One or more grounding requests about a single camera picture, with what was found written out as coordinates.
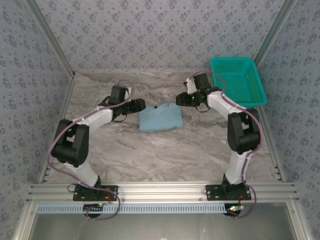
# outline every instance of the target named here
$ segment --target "aluminum frame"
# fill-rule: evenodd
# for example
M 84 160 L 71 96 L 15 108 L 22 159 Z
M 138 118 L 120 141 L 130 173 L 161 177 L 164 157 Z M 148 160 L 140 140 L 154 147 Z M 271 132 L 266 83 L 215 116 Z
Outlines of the aluminum frame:
M 296 2 L 297 0 L 284 0 L 274 23 L 255 56 L 255 63 L 258 67 L 262 64 Z M 53 51 L 59 58 L 63 68 L 71 76 L 72 68 L 45 21 L 38 5 L 34 0 L 25 0 L 25 3 L 46 36 Z M 67 112 L 74 83 L 75 79 L 73 78 L 68 86 L 59 120 L 62 119 Z M 292 182 L 286 182 L 264 109 L 260 106 L 257 110 L 273 164 L 278 169 L 280 181 L 252 181 L 248 183 L 256 190 L 258 203 L 287 203 L 297 239 L 312 240 L 313 238 L 308 228 L 307 220 L 304 216 L 301 203 L 299 202 L 297 187 Z M 39 184 L 32 184 L 30 186 L 26 205 L 22 209 L 21 217 L 15 229 L 14 240 L 25 240 L 29 238 L 39 204 L 79 204 L 79 202 L 72 201 L 73 194 L 67 191 L 68 183 L 46 183 L 45 178 L 48 170 L 50 169 L 45 162 L 40 174 Z M 191 203 L 199 205 L 208 203 L 234 203 L 234 201 L 207 201 L 203 193 L 205 185 L 220 184 L 220 182 L 130 182 L 114 184 L 119 186 L 119 196 L 124 203 L 150 204 L 157 202 L 163 204 Z

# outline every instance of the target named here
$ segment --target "enclosure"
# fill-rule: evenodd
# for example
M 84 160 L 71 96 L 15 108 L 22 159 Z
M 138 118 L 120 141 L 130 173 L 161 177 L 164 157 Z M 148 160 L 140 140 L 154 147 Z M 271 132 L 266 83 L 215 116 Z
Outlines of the enclosure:
M 318 1 L 0 4 L 1 239 L 115 238 L 124 223 L 123 239 L 245 239 L 248 231 L 255 239 L 320 239 Z M 218 57 L 254 59 L 267 97 L 256 108 L 264 143 L 246 172 L 257 191 L 255 212 L 227 221 L 218 209 L 228 201 L 207 200 L 204 187 L 221 184 L 229 166 L 228 123 L 214 109 L 182 107 L 182 129 L 140 132 L 135 113 L 90 134 L 87 160 L 103 183 L 119 187 L 123 207 L 108 228 L 87 222 L 84 203 L 67 191 L 76 181 L 45 161 L 59 120 L 92 111 L 120 80 L 147 106 L 174 103 L 188 76 L 210 70 Z M 164 212 L 168 206 L 179 210 Z M 242 231 L 246 225 L 253 228 Z

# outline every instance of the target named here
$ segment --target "black mounting plate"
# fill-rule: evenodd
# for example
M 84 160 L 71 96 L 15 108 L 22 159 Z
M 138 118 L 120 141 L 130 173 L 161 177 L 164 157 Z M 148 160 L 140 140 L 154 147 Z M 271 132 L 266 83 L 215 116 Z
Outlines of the black mounting plate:
M 243 201 L 244 199 L 241 198 L 240 195 L 243 195 L 246 200 L 251 200 L 250 189 L 248 187 L 241 190 L 238 196 L 233 199 L 227 198 L 221 185 L 206 185 L 205 194 L 206 194 L 206 199 L 208 201 L 225 201 L 225 200 Z
M 102 185 L 99 188 L 108 189 L 116 194 L 118 194 L 118 186 L 117 185 Z M 117 201 L 116 196 L 110 194 L 106 191 L 97 191 L 93 190 L 80 184 L 77 184 L 74 189 L 73 193 L 73 201 L 75 202 L 90 202 L 90 201 L 98 201 L 98 202 L 105 202 Z

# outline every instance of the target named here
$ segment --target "wall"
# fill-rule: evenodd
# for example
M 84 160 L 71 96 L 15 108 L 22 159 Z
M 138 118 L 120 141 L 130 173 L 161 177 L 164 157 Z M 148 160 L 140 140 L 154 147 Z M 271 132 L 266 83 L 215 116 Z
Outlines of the wall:
M 320 239 L 320 2 L 300 0 L 259 69 L 268 122 L 287 181 L 298 182 Z
M 0 1 L 0 239 L 44 163 L 69 83 L 22 0 Z
M 253 58 L 283 0 L 36 0 L 75 71 Z

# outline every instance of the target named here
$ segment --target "teal plastic basket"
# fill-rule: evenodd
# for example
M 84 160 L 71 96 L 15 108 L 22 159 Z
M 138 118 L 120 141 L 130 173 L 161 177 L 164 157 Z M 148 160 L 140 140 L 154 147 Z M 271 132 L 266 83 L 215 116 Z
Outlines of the teal plastic basket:
M 257 67 L 251 58 L 216 57 L 211 59 L 211 68 L 225 81 L 225 95 L 237 104 L 254 108 L 267 103 Z M 213 81 L 216 87 L 224 88 L 221 80 L 215 75 Z

